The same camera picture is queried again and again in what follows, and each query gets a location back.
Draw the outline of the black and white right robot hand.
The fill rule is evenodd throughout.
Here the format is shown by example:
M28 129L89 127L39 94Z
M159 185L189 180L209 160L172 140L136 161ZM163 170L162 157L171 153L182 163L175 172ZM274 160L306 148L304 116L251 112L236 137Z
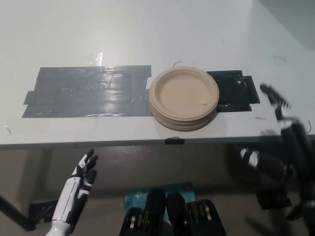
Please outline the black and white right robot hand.
M287 153L287 161L283 162L276 157L250 148L239 151L241 160L276 181L284 181L293 176L296 176L302 185L314 181L314 149L303 124L299 118L286 114L286 110L291 105L272 86L262 83L260 90L268 97L275 111Z

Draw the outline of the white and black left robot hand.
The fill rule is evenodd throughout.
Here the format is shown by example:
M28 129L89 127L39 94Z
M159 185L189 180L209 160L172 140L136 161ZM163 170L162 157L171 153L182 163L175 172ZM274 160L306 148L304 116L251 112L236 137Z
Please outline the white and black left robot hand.
M73 233L97 176L94 169L97 159L91 149L77 163L60 194L48 236L69 236Z

